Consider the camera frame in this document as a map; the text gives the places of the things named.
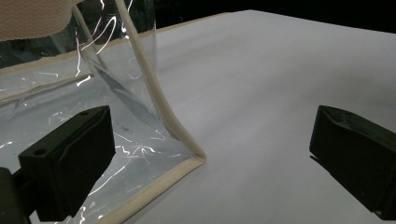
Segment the transparent plastic pouch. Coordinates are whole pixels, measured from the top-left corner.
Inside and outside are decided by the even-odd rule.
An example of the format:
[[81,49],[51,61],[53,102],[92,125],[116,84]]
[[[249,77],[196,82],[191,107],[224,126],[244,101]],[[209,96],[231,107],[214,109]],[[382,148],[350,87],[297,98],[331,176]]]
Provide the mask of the transparent plastic pouch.
[[[205,153],[155,76],[152,0],[54,1],[0,7],[0,166],[16,172],[18,155],[34,142],[83,110],[109,105],[116,154],[64,223],[122,222],[203,164]],[[66,19],[32,20],[30,9]],[[31,220],[39,222],[35,214]]]

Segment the white table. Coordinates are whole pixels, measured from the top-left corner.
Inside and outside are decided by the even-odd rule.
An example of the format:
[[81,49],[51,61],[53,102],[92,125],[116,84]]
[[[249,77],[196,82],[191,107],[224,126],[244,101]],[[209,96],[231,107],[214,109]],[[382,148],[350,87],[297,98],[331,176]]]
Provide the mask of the white table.
[[396,35],[243,11],[161,33],[158,49],[208,160],[127,223],[384,223],[309,141],[319,105],[396,131]]

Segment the textured beige fabric panel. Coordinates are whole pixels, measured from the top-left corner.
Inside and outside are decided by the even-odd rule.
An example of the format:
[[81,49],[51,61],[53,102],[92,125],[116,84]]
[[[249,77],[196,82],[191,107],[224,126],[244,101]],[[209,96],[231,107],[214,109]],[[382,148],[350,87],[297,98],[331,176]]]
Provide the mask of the textured beige fabric panel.
[[62,31],[80,0],[2,0],[0,41],[37,38]]

